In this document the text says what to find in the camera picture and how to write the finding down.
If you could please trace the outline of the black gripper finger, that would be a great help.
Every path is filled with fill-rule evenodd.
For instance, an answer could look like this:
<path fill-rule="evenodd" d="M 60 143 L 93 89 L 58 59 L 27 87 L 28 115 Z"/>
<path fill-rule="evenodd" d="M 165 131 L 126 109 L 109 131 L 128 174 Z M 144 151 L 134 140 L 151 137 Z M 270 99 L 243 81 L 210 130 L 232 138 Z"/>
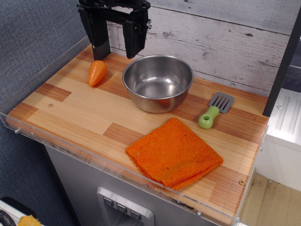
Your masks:
<path fill-rule="evenodd" d="M 123 36 L 128 59 L 134 58 L 145 47 L 147 26 L 126 20 L 123 23 Z"/>
<path fill-rule="evenodd" d="M 101 46 L 108 41 L 107 22 L 104 18 L 94 12 L 84 10 L 79 10 L 79 15 L 93 46 Z"/>

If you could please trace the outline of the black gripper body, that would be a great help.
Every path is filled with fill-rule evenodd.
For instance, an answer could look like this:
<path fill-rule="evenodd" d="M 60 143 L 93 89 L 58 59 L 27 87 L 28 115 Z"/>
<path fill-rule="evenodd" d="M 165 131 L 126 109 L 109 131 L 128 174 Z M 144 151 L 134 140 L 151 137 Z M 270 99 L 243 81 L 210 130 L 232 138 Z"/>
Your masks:
<path fill-rule="evenodd" d="M 100 20 L 122 24 L 131 21 L 146 25 L 150 20 L 146 0 L 80 0 L 78 9 L 81 15 L 92 24 Z"/>

